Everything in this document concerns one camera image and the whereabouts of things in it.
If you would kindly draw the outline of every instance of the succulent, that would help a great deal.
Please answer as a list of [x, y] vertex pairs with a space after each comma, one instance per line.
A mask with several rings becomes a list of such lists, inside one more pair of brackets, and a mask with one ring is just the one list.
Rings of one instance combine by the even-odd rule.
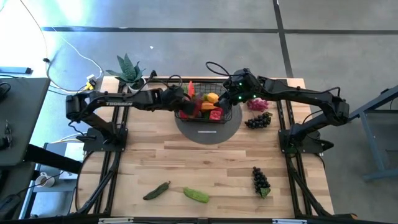
[[127, 54], [124, 55], [124, 59], [118, 56], [118, 61], [122, 72], [119, 73], [113, 70], [107, 70], [107, 72], [111, 75], [116, 75], [119, 80], [122, 80], [126, 83], [132, 83], [131, 86], [137, 86], [142, 77], [142, 72], [145, 69], [140, 70], [140, 68], [138, 67], [139, 62], [137, 62], [136, 66], [134, 66], [131, 63], [129, 56]]

